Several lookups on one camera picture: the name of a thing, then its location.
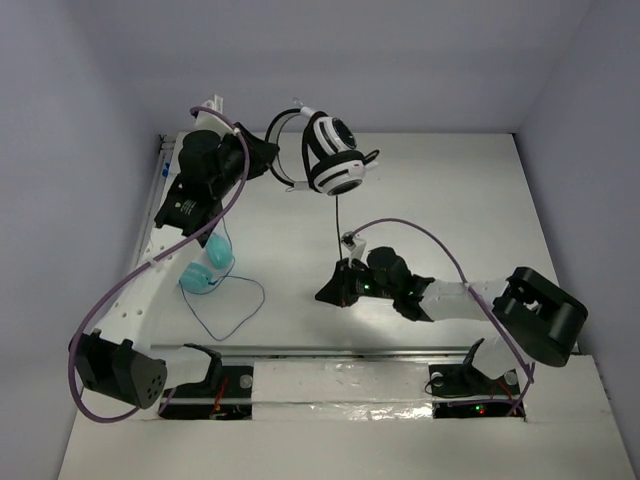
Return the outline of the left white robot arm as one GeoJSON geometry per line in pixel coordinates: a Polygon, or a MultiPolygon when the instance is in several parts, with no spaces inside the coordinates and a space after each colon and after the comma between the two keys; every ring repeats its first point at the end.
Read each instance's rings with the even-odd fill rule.
{"type": "Polygon", "coordinates": [[[194,130],[175,152],[144,256],[90,310],[69,344],[71,394],[95,423],[149,409],[174,386],[170,361],[151,355],[156,322],[217,224],[246,184],[270,169],[279,147],[236,123],[194,130]]]}

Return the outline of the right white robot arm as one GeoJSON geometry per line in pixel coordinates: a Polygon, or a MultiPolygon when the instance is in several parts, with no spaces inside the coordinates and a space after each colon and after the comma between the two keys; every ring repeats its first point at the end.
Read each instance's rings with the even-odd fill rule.
{"type": "Polygon", "coordinates": [[[532,268],[518,267],[496,281],[446,282],[413,273],[391,247],[337,261],[315,295],[341,308],[362,297],[386,299],[413,322],[492,324],[495,336],[475,341],[461,363],[431,368],[425,389],[445,399],[489,395],[516,369],[531,378],[537,364],[565,366],[588,317],[579,300],[532,268]]]}

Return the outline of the black white headphones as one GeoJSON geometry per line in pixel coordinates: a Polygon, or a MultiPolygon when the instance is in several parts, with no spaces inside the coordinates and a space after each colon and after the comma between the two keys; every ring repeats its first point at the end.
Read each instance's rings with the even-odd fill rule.
{"type": "Polygon", "coordinates": [[[275,160],[272,175],[291,191],[313,191],[330,197],[348,193],[359,187],[366,173],[377,167],[378,149],[364,154],[359,150],[353,132],[344,121],[297,102],[292,109],[278,113],[270,122],[265,141],[279,144],[284,126],[303,116],[307,123],[301,137],[301,159],[305,172],[303,181],[288,177],[275,160]]]}

